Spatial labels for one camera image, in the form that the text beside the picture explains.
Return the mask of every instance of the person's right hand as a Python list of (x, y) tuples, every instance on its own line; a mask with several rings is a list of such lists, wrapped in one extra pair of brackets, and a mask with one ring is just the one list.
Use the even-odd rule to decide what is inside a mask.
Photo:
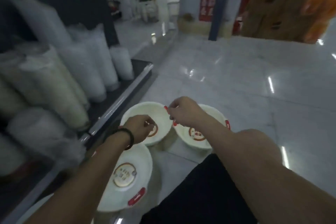
[(175, 99), (168, 108), (171, 120), (182, 126), (198, 128), (208, 114), (191, 98), (180, 97)]

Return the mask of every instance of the orange item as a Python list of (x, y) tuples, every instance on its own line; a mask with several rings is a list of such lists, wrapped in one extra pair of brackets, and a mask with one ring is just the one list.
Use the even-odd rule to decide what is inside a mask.
[(307, 0), (301, 9), (301, 14), (314, 14), (324, 0)]
[(304, 36), (304, 42), (307, 44), (315, 44), (323, 35), (329, 26), (329, 21), (316, 21)]
[(326, 0), (322, 6), (320, 18), (329, 20), (336, 15), (336, 0)]

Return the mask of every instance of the red object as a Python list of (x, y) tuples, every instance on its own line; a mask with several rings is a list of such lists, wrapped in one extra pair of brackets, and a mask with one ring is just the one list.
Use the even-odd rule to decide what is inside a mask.
[(226, 124), (227, 128), (228, 128), (229, 130), (231, 130), (231, 126), (230, 126), (230, 123), (229, 123), (228, 120), (225, 120), (225, 124)]
[(201, 0), (199, 3), (199, 20), (200, 21), (212, 21), (213, 8), (216, 0)]
[(134, 197), (132, 197), (132, 199), (128, 201), (128, 205), (129, 206), (135, 205), (137, 201), (139, 201), (143, 197), (143, 195), (145, 195), (145, 192), (146, 189), (141, 188), (141, 190), (139, 190), (139, 192)]

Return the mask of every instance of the store aisle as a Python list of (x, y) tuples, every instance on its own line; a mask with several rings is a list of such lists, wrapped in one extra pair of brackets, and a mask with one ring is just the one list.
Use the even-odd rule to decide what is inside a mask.
[[(179, 33), (142, 101), (168, 105), (184, 95), (213, 106), (233, 131), (266, 133), (291, 170), (336, 197), (335, 37), (335, 21), (315, 45), (245, 37), (211, 42)], [(151, 151), (162, 179), (149, 188), (157, 203), (209, 154), (189, 148), (174, 130)], [(143, 214), (128, 213), (123, 223), (137, 223)]]

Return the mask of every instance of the bracelet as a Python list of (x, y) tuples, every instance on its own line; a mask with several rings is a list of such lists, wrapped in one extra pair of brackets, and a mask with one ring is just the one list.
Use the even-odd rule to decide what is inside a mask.
[(111, 135), (113, 135), (113, 134), (115, 134), (115, 133), (117, 133), (117, 132), (120, 132), (120, 131), (126, 132), (129, 135), (130, 143), (129, 143), (129, 146), (127, 146), (126, 149), (125, 149), (125, 150), (129, 150), (133, 146), (133, 144), (134, 144), (134, 136), (133, 136), (132, 132), (129, 129), (127, 129), (127, 128), (118, 128), (118, 129), (115, 129), (111, 133), (109, 133), (108, 136), (106, 136), (106, 138), (109, 137), (109, 136), (111, 136)]

